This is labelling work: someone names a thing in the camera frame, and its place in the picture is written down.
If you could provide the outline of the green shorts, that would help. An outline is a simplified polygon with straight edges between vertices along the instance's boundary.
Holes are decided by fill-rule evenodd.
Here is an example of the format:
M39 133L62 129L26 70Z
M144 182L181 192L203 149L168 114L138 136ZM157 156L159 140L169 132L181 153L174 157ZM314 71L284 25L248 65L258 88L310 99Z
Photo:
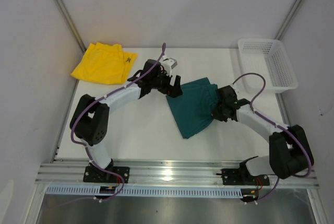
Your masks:
M205 77L183 84L181 89L181 96L166 96L166 100L181 136L189 139L212 123L211 113L219 102L218 85Z

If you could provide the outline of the yellow shorts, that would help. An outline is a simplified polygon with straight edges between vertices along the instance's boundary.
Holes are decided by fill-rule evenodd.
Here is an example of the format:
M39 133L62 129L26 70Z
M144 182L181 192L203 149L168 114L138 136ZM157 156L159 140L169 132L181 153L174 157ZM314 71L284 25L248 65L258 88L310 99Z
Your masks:
M70 75L86 82L120 85L128 79L137 57L137 53L124 52L120 44L91 43Z

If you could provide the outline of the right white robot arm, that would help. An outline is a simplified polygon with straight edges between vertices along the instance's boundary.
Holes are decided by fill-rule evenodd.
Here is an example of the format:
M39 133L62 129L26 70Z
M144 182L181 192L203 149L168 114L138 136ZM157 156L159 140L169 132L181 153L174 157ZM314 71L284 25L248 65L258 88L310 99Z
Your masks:
M306 177L311 173L314 158L301 126L275 122L257 110L253 101L239 99L232 86L219 88L216 94L218 104L211 113L214 119L221 122L232 120L246 125L269 145L268 155L244 161L245 167L238 171L242 183L250 184L262 174L274 174L280 179L286 179L290 176ZM298 174L305 169L305 175Z

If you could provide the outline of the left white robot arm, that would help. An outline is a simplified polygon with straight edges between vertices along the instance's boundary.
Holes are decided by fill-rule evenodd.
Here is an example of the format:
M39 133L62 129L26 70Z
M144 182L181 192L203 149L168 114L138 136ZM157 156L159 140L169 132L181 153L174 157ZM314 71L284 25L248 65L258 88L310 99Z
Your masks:
M112 158L103 141L110 114L154 89L171 98L181 96L181 77L177 75L174 84L170 84L176 66L177 60L173 58L164 56L161 62L148 59L143 69L135 72L122 87L98 99L88 94L80 98L70 122L70 137L73 143L85 148L96 167L94 174L101 182L108 182L113 177Z

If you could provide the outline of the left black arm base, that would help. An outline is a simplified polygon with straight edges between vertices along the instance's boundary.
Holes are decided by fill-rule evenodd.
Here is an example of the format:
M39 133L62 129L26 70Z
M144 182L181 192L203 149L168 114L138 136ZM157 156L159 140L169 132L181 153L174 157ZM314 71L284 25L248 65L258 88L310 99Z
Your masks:
M128 183L130 167L113 167L112 172L120 175L125 183ZM122 183L121 179L115 175L103 172L94 166L86 166L83 174L85 183Z

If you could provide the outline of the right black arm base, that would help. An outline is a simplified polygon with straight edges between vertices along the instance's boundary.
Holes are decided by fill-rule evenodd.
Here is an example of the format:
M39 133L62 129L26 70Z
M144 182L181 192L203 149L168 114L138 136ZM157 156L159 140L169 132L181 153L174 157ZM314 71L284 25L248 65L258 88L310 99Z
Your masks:
M225 168L217 173L222 179L223 185L249 185L249 186L269 186L270 181L267 175L252 176L245 169Z

